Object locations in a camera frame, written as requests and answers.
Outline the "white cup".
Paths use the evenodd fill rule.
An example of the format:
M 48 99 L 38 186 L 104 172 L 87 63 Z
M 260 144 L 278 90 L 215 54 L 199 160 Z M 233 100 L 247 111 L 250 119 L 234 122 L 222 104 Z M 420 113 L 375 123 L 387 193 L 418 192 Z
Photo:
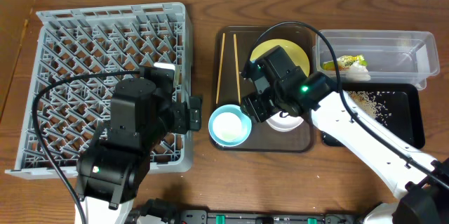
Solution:
M 242 131 L 240 118 L 231 112 L 223 112 L 213 120 L 213 133 L 226 143 L 236 141 Z

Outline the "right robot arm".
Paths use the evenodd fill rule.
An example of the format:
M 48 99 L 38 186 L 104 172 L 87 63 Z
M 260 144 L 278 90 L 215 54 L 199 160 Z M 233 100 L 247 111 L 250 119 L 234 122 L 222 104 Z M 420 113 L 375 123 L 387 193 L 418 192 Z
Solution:
M 256 87 L 241 99 L 243 113 L 256 122 L 278 111 L 293 117 L 309 113 L 317 129 L 351 150 L 398 199 L 376 206 L 360 223 L 448 222 L 448 162 L 401 140 L 359 108 L 335 81 L 320 72 L 307 77 L 300 67 L 271 73 L 256 66 L 241 75 Z

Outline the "green orange snack wrapper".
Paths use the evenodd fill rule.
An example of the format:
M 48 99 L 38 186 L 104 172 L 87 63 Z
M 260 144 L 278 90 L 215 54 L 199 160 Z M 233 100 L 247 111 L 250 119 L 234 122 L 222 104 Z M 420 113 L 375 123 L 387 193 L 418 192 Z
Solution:
M 368 65 L 363 55 L 343 55 L 337 58 L 337 66 L 339 71 L 348 70 L 354 63 L 357 63 L 358 66 L 366 67 Z M 334 71 L 335 64 L 333 61 L 324 62 L 322 64 L 322 69 L 327 71 Z

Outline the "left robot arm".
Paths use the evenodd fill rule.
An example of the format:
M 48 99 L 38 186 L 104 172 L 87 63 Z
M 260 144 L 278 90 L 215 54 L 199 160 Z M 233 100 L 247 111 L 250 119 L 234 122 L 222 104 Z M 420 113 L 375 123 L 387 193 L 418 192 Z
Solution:
M 116 84 L 111 117 L 96 128 L 76 164 L 77 220 L 125 223 L 149 173 L 153 149 L 170 133 L 201 129 L 201 98 L 173 100 L 177 76 L 172 65 L 142 66 Z

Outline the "light blue bowl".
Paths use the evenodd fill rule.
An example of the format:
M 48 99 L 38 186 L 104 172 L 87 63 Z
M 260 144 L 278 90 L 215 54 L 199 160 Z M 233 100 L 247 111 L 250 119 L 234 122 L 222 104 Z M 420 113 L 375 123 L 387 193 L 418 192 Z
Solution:
M 226 143 L 224 141 L 221 141 L 217 138 L 217 136 L 213 133 L 213 120 L 218 116 L 219 114 L 223 112 L 231 112 L 237 115 L 241 122 L 242 122 L 242 131 L 240 137 L 231 143 Z M 235 147 L 237 145 L 242 144 L 246 139 L 249 137 L 250 132 L 252 129 L 252 121 L 250 118 L 242 113 L 241 108 L 238 105 L 223 105 L 217 108 L 210 116 L 209 122 L 208 122 L 208 131 L 215 143 L 217 143 L 220 146 L 223 147 Z

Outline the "white bowl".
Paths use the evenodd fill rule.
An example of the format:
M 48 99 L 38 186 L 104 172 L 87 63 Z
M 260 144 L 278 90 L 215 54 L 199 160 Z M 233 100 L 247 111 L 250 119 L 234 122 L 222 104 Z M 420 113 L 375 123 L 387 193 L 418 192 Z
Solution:
M 296 129 L 304 119 L 302 117 L 292 117 L 288 113 L 278 112 L 271 116 L 266 122 L 268 125 L 279 132 L 289 132 Z

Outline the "wooden chopstick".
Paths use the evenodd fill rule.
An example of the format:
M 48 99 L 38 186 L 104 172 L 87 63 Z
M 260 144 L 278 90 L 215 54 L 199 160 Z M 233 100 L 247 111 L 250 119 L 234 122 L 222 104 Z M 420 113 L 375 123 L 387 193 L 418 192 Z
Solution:
M 241 86 L 240 86 L 240 71 L 239 71 L 239 55 L 238 55 L 238 44 L 236 34 L 233 34 L 234 41 L 234 62 L 236 69 L 236 89 L 237 89 L 237 98 L 239 104 L 241 104 Z
M 216 99 L 215 99 L 216 105 L 218 104 L 219 97 L 220 97 L 220 84 L 221 84 L 221 76 L 222 76 L 222 62 L 223 62 L 224 49 L 225 49 L 225 37 L 226 37 L 226 34 L 223 32 L 222 40 L 221 40 L 221 44 L 220 44 L 220 63 L 219 63 L 218 78 L 217 78 L 217 93 L 216 93 Z

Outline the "white tissue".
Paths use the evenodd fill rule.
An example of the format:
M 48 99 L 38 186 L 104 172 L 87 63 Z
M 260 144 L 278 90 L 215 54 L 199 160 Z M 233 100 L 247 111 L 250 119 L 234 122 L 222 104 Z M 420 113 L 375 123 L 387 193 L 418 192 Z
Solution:
M 346 73 L 348 81 L 370 81 L 371 77 L 365 65 L 361 65 L 359 61 L 354 62 Z

